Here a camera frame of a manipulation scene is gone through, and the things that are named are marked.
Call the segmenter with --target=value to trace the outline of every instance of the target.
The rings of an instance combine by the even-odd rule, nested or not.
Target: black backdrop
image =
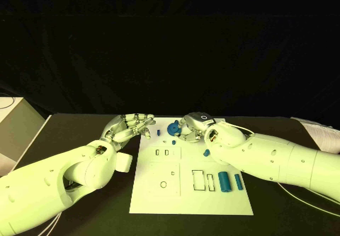
[[[338,15],[184,0],[13,0],[0,12],[0,90],[46,114],[204,111],[340,128]]]

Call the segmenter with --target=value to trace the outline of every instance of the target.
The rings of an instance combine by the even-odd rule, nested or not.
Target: blue gear
[[[178,121],[176,120],[174,123],[168,125],[168,134],[174,136],[176,133],[181,133],[181,129],[178,128]]]

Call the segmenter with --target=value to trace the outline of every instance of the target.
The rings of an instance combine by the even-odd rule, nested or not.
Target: paper
[[[155,125],[148,126],[151,139],[141,137],[129,213],[252,215],[240,172],[230,165],[217,164],[212,155],[203,156],[207,149],[203,140],[193,144],[167,133],[168,124],[180,119],[154,118]],[[194,190],[194,170],[200,174],[197,187],[204,190]],[[227,172],[230,179],[227,193],[219,187],[220,171]],[[243,190],[238,190],[235,174],[239,174]]]

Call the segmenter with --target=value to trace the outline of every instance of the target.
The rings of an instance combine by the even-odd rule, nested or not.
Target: small blue piece
[[[238,189],[243,190],[240,179],[239,179],[239,174],[235,175],[235,179],[236,179]]]
[[[174,136],[176,133],[181,133],[181,129],[178,128],[178,121],[176,120],[174,123],[168,125],[168,134]]]
[[[219,172],[217,173],[217,178],[219,178],[220,191],[223,193],[230,192],[232,187],[230,187],[227,172],[226,171]]]
[[[203,156],[209,156],[209,154],[210,154],[210,151],[209,151],[209,149],[206,149]]]

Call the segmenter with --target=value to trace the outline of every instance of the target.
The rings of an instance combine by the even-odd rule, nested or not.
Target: robotic hand
[[[99,140],[21,167],[0,178],[0,236],[29,230],[102,188],[114,171],[128,172],[131,156],[117,151],[138,134],[150,139],[154,116],[117,116]],[[63,178],[73,182],[63,185]]]
[[[216,123],[206,113],[190,113],[180,120],[191,133],[176,136],[204,143],[214,161],[252,176],[308,188],[340,201],[340,158],[269,135],[255,134],[226,122]]]

